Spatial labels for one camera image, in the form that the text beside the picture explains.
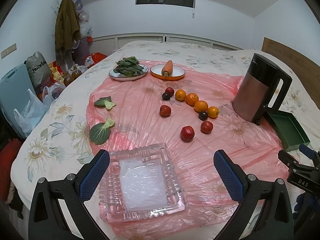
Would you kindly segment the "red apple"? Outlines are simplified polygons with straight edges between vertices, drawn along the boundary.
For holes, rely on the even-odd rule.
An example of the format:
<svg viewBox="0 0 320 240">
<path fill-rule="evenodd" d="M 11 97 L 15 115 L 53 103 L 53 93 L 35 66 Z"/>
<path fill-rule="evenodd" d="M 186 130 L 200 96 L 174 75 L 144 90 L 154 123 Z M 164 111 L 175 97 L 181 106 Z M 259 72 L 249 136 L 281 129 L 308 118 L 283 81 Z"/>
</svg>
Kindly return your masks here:
<svg viewBox="0 0 320 240">
<path fill-rule="evenodd" d="M 204 134 L 210 134 L 213 128 L 214 125 L 210 121 L 203 121 L 200 130 Z"/>
<path fill-rule="evenodd" d="M 191 126 L 184 126 L 180 132 L 180 138 L 185 142 L 191 142 L 195 137 L 194 129 Z"/>
<path fill-rule="evenodd" d="M 167 94 L 169 94 L 170 96 L 173 96 L 175 91 L 172 87 L 168 87 L 168 88 L 166 88 L 165 92 Z"/>
<path fill-rule="evenodd" d="M 161 105 L 159 109 L 159 114 L 161 117 L 169 117 L 171 115 L 171 108 L 167 105 Z"/>
</svg>

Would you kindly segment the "orange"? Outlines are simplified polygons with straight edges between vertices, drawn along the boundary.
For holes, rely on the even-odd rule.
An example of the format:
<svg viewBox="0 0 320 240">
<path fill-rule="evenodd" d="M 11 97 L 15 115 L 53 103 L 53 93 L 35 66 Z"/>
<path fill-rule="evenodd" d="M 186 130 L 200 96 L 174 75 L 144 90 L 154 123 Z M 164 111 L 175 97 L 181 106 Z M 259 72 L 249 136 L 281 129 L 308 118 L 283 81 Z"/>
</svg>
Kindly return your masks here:
<svg viewBox="0 0 320 240">
<path fill-rule="evenodd" d="M 186 97 L 186 92 L 183 89 L 179 89 L 175 92 L 175 99 L 178 101 L 184 101 Z"/>
<path fill-rule="evenodd" d="M 185 102 L 192 107 L 195 105 L 196 102 L 198 102 L 198 100 L 199 100 L 199 97 L 195 93 L 189 93 L 185 97 Z"/>
<path fill-rule="evenodd" d="M 208 109 L 208 103 L 206 103 L 203 100 L 196 101 L 195 104 L 194 104 L 194 110 L 197 113 L 206 112 L 207 109 Z"/>
<path fill-rule="evenodd" d="M 219 116 L 219 109 L 217 107 L 211 106 L 207 109 L 207 114 L 209 118 L 215 119 Z"/>
</svg>

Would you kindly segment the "dark plum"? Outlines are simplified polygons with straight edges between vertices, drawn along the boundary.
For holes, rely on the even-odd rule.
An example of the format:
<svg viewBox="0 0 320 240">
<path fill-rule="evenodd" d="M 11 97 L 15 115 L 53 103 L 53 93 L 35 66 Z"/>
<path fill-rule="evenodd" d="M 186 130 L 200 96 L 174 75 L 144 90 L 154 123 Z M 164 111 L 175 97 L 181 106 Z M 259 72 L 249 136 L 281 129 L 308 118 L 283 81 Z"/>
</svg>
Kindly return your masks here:
<svg viewBox="0 0 320 240">
<path fill-rule="evenodd" d="M 205 111 L 201 111 L 198 115 L 199 119 L 202 121 L 206 121 L 208 119 L 208 113 Z"/>
<path fill-rule="evenodd" d="M 164 93 L 162 94 L 162 99 L 163 99 L 164 101 L 169 101 L 170 98 L 171 98 L 171 95 L 170 95 L 169 93 L 164 92 Z"/>
</svg>

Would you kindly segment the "green tray box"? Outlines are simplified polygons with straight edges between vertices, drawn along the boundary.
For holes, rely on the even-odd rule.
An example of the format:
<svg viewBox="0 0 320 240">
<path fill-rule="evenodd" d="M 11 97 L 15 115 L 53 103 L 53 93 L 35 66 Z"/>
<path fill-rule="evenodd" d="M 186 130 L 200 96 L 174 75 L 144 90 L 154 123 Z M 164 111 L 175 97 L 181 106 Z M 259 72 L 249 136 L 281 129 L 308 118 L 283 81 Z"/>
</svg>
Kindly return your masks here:
<svg viewBox="0 0 320 240">
<path fill-rule="evenodd" d="M 310 144 L 309 137 L 292 113 L 285 111 L 266 112 L 264 118 L 275 130 L 285 151 L 298 150 L 301 144 L 305 146 Z"/>
</svg>

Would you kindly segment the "wooden headboard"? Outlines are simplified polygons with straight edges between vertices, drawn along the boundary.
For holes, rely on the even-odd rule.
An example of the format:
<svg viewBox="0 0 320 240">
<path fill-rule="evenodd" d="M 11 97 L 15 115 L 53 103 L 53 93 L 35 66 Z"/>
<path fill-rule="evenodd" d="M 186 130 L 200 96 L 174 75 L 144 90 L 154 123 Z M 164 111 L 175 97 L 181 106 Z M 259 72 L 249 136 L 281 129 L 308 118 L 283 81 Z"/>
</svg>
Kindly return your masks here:
<svg viewBox="0 0 320 240">
<path fill-rule="evenodd" d="M 287 64 L 319 108 L 319 65 L 294 49 L 267 37 L 263 40 L 262 51 Z"/>
</svg>

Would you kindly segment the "pink plastic sheet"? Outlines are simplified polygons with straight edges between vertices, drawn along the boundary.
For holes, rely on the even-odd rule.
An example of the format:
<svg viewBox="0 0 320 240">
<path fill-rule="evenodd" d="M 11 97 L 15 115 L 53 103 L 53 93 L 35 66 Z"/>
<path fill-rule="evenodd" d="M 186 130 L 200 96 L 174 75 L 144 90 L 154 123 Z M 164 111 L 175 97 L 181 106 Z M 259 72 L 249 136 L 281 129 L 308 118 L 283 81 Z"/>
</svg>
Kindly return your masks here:
<svg viewBox="0 0 320 240">
<path fill-rule="evenodd" d="M 107 118 L 115 121 L 102 148 L 112 152 L 165 143 L 189 204 L 186 210 L 172 215 L 112 223 L 111 228 L 118 237 L 159 239 L 202 225 L 225 222 L 234 212 L 236 203 L 214 167 L 216 150 L 225 150 L 245 172 L 261 180 L 274 181 L 286 175 L 277 157 L 281 143 L 272 127 L 265 121 L 260 125 L 245 121 L 231 106 L 242 77 L 201 73 L 190 68 L 185 71 L 185 77 L 174 82 L 151 75 L 128 82 L 106 78 L 89 96 L 86 109 L 89 127 Z M 185 102 L 171 99 L 166 103 L 171 115 L 160 116 L 159 109 L 165 104 L 161 94 L 168 87 L 196 93 L 208 105 L 220 110 L 212 121 L 214 128 L 210 134 L 201 132 L 201 120 L 194 108 Z M 111 110 L 94 105 L 107 96 L 117 104 Z M 194 129 L 195 137 L 191 142 L 180 138 L 184 126 Z"/>
</svg>

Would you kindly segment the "clear glass square dish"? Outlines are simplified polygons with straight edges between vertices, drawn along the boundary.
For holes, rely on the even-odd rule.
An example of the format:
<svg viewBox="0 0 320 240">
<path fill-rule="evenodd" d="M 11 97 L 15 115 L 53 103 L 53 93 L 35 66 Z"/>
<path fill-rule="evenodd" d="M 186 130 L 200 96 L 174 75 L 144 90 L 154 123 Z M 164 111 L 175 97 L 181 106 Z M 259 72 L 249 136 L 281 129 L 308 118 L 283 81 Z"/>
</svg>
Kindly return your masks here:
<svg viewBox="0 0 320 240">
<path fill-rule="evenodd" d="M 108 223 L 152 219 L 188 207 L 165 143 L 111 152 L 99 199 L 100 218 Z"/>
</svg>

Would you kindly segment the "bok choy leaf near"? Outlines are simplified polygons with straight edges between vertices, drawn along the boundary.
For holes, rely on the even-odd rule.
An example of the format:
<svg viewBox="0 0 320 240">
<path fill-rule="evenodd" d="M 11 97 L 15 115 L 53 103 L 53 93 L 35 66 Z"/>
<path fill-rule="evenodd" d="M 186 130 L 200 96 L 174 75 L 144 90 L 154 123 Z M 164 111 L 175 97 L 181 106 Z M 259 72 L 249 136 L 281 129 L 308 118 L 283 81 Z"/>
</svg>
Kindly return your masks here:
<svg viewBox="0 0 320 240">
<path fill-rule="evenodd" d="M 111 128 L 114 126 L 115 121 L 111 118 L 107 118 L 104 123 L 98 123 L 94 125 L 89 132 L 89 138 L 91 142 L 93 142 L 95 145 L 101 145 L 104 144 L 110 134 L 111 134 Z"/>
</svg>

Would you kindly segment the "bok choy leaf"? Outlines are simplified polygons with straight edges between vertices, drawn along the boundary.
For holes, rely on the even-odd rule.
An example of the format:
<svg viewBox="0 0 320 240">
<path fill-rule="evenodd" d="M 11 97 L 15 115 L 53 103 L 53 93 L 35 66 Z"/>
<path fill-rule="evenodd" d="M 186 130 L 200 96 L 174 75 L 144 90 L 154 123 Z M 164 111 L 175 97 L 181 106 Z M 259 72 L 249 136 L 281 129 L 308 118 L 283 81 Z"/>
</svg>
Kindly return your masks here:
<svg viewBox="0 0 320 240">
<path fill-rule="evenodd" d="M 112 102 L 112 98 L 110 96 L 107 96 L 95 101 L 94 105 L 97 107 L 105 107 L 109 111 L 113 107 L 115 107 L 117 104 Z"/>
<path fill-rule="evenodd" d="M 111 134 L 111 128 L 114 126 L 115 121 L 111 118 L 107 118 L 104 123 L 98 123 L 94 125 L 89 132 L 89 138 L 91 142 L 93 142 L 95 145 L 101 145 L 104 144 L 110 134 Z"/>
</svg>

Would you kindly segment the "white plastic bag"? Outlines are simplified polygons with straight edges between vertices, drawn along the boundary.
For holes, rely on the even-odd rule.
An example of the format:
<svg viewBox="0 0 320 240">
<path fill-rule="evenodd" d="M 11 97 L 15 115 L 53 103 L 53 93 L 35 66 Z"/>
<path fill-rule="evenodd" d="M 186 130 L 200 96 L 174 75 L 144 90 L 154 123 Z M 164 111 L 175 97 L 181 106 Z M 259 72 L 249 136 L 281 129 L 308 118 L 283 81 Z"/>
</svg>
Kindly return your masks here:
<svg viewBox="0 0 320 240">
<path fill-rule="evenodd" d="M 22 113 L 14 109 L 14 118 L 26 138 L 47 113 L 48 107 L 28 88 L 29 101 Z"/>
</svg>

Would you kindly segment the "bok choy leaf far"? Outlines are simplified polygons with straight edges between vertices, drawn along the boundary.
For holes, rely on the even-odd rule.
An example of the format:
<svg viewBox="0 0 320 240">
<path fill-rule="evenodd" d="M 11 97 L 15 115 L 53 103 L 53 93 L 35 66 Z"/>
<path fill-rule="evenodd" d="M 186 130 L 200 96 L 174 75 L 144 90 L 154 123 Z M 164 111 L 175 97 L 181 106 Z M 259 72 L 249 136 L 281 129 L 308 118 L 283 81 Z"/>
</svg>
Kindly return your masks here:
<svg viewBox="0 0 320 240">
<path fill-rule="evenodd" d="M 107 96 L 95 101 L 94 105 L 97 107 L 105 107 L 109 111 L 113 107 L 115 107 L 117 104 L 112 102 L 112 98 L 110 96 Z"/>
</svg>

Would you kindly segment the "light blue suitcase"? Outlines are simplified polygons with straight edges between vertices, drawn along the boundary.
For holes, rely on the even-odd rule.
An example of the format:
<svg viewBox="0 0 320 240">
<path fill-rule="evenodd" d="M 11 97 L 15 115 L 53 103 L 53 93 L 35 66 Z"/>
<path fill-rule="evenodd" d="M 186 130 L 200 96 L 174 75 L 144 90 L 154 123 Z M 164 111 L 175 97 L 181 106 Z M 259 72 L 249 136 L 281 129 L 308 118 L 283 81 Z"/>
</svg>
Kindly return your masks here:
<svg viewBox="0 0 320 240">
<path fill-rule="evenodd" d="M 27 105 L 30 96 L 28 90 L 35 93 L 25 64 L 13 68 L 1 78 L 1 111 L 20 138 L 25 139 L 23 131 L 15 120 L 14 109 L 20 113 Z"/>
</svg>

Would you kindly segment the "orange carrot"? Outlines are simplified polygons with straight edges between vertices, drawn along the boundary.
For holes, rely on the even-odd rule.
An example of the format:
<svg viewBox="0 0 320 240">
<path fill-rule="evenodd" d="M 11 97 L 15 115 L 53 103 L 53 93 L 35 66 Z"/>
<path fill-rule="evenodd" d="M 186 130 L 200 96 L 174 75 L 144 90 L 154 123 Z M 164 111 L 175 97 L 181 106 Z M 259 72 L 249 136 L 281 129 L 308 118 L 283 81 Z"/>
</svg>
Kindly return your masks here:
<svg viewBox="0 0 320 240">
<path fill-rule="evenodd" d="M 172 72 L 173 72 L 173 62 L 171 60 L 169 60 L 165 65 L 164 67 L 162 68 L 161 70 L 161 74 L 164 76 L 164 77 L 169 77 L 172 75 Z"/>
</svg>

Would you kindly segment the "grey bag with lettering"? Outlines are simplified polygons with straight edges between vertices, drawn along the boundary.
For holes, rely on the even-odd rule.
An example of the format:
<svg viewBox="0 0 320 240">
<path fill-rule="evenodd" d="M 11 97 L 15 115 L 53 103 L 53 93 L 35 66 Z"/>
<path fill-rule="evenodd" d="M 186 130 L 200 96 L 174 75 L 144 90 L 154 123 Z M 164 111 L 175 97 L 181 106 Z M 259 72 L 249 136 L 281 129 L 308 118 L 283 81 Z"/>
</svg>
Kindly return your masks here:
<svg viewBox="0 0 320 240">
<path fill-rule="evenodd" d="M 39 51 L 36 51 L 32 56 L 28 57 L 25 65 L 34 87 L 39 87 L 52 73 L 47 61 Z"/>
</svg>

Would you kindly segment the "orange rimmed white plate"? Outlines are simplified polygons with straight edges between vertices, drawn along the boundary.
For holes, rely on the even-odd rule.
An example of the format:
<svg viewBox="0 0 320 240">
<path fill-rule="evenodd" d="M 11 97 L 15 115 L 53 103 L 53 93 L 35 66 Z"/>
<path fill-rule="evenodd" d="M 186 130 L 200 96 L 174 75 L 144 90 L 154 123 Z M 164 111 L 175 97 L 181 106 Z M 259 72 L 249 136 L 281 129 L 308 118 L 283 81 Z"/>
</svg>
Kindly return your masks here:
<svg viewBox="0 0 320 240">
<path fill-rule="evenodd" d="M 177 65 L 173 65 L 173 71 L 172 74 L 168 77 L 165 77 L 162 75 L 162 69 L 165 66 L 165 64 L 157 64 L 150 68 L 151 75 L 165 81 L 176 81 L 184 78 L 185 76 L 185 70 L 182 67 L 179 67 Z"/>
</svg>

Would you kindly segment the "white plate with greens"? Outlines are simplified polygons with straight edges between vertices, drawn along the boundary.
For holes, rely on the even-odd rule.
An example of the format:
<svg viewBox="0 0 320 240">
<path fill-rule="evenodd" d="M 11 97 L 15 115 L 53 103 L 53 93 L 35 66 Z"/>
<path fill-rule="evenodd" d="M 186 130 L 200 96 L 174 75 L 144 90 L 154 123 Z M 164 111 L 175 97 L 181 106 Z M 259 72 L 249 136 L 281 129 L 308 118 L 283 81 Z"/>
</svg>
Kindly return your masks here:
<svg viewBox="0 0 320 240">
<path fill-rule="evenodd" d="M 117 81 L 134 81 L 134 80 L 138 80 L 144 76 L 146 76 L 146 74 L 149 72 L 149 69 L 147 66 L 141 65 L 141 67 L 143 67 L 142 70 L 142 74 L 138 75 L 138 76 L 133 76 L 133 77 L 127 77 L 123 74 L 120 73 L 116 73 L 114 71 L 114 68 L 112 70 L 109 71 L 109 76 Z"/>
</svg>

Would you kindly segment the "pile of green leaves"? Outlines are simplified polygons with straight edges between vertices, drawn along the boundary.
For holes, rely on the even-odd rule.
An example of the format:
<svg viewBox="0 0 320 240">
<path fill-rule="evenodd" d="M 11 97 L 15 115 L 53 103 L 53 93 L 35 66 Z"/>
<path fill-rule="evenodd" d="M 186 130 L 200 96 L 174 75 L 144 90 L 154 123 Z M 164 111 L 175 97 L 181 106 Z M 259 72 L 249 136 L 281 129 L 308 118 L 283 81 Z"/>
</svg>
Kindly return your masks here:
<svg viewBox="0 0 320 240">
<path fill-rule="evenodd" d="M 124 75 L 125 77 L 139 76 L 144 73 L 144 67 L 139 64 L 139 61 L 134 56 L 124 57 L 116 62 L 116 64 L 117 66 L 114 68 L 114 72 Z"/>
</svg>

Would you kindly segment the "purple bin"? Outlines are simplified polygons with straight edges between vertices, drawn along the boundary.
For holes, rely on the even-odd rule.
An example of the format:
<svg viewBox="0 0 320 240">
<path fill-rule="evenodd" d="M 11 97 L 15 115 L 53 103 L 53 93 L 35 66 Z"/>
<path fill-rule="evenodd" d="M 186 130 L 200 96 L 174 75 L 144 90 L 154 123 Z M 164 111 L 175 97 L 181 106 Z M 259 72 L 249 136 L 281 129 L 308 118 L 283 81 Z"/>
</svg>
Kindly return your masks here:
<svg viewBox="0 0 320 240">
<path fill-rule="evenodd" d="M 74 62 L 78 65 L 83 65 L 85 58 L 89 55 L 89 42 L 87 38 L 79 40 L 78 47 L 74 49 Z"/>
</svg>

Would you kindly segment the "olive hanging coat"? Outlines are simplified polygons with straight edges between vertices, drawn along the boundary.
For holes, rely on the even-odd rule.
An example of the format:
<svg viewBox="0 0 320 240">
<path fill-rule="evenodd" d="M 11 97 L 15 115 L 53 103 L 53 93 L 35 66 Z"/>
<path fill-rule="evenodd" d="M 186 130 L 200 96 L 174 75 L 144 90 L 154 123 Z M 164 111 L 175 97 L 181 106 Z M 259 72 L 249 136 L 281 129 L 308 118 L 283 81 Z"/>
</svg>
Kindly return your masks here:
<svg viewBox="0 0 320 240">
<path fill-rule="evenodd" d="M 55 23 L 55 50 L 71 50 L 74 41 L 80 39 L 80 23 L 75 4 L 73 0 L 62 0 Z"/>
</svg>

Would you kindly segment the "small white fan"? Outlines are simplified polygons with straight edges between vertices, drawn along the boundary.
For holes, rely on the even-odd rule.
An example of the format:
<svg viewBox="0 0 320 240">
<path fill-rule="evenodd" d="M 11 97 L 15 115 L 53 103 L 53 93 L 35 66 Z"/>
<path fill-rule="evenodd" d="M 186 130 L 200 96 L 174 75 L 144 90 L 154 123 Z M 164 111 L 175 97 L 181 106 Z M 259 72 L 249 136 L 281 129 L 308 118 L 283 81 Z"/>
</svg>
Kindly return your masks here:
<svg viewBox="0 0 320 240">
<path fill-rule="evenodd" d="M 83 7 L 84 7 L 83 1 L 82 0 L 75 0 L 74 4 L 75 4 L 76 13 L 80 14 L 83 10 Z"/>
</svg>

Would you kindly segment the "wall switch panel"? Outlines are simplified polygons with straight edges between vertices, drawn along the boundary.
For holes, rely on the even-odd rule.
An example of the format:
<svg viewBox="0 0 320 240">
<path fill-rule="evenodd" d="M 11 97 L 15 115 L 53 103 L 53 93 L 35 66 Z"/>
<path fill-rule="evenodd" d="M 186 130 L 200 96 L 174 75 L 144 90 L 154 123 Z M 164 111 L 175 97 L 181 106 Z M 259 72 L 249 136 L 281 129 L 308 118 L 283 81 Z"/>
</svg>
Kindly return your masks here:
<svg viewBox="0 0 320 240">
<path fill-rule="evenodd" d="M 13 45 L 9 46 L 8 48 L 4 49 L 1 52 L 1 59 L 5 58 L 6 56 L 8 56 L 12 52 L 14 52 L 16 49 L 17 49 L 16 44 L 13 44 Z"/>
</svg>

